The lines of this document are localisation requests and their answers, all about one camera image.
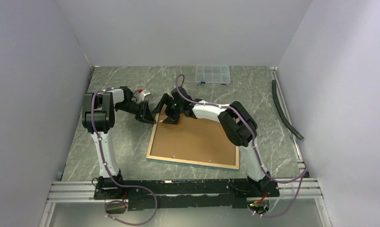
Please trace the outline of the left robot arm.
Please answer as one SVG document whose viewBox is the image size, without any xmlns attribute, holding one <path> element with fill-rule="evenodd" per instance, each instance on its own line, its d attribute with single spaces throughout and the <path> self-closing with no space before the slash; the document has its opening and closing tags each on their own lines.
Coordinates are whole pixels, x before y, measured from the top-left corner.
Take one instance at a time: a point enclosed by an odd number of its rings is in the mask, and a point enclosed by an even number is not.
<svg viewBox="0 0 380 227">
<path fill-rule="evenodd" d="M 134 93 L 126 86 L 108 87 L 94 93 L 86 93 L 82 106 L 82 125 L 91 134 L 100 166 L 98 187 L 105 188 L 114 199 L 125 192 L 121 170 L 117 164 L 112 142 L 115 113 L 124 111 L 142 123 L 155 124 L 148 101 L 136 102 Z"/>
</svg>

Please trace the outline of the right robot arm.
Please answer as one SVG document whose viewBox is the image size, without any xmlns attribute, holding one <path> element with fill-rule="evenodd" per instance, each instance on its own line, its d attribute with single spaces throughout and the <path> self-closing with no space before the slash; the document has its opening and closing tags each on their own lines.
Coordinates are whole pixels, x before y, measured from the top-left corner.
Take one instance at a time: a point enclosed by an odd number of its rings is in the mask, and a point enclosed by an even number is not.
<svg viewBox="0 0 380 227">
<path fill-rule="evenodd" d="M 228 140 L 239 148 L 245 158 L 250 192 L 261 196 L 268 190 L 270 174 L 259 155 L 256 142 L 258 126 L 240 102 L 219 105 L 202 99 L 192 99 L 179 86 L 170 94 L 163 94 L 152 113 L 158 114 L 163 109 L 166 114 L 163 122 L 167 124 L 178 124 L 181 115 L 219 122 Z"/>
</svg>

